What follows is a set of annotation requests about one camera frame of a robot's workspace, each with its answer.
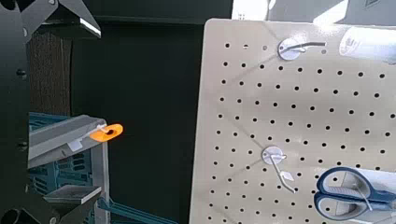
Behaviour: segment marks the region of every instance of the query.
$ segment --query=orange handle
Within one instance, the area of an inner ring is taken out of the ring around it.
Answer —
[[[123,131],[122,125],[120,124],[109,125],[103,129],[106,130],[107,133],[99,130],[97,132],[91,133],[90,138],[98,142],[107,142],[108,140],[119,136]]]

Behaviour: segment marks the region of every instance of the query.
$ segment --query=pegboard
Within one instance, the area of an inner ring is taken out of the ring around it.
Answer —
[[[321,174],[334,166],[395,171],[396,66],[340,56],[349,28],[206,24],[190,224],[335,223],[314,206]],[[277,48],[290,37],[326,46],[284,61]],[[288,156],[279,168],[294,177],[295,194],[262,161],[269,146]]]

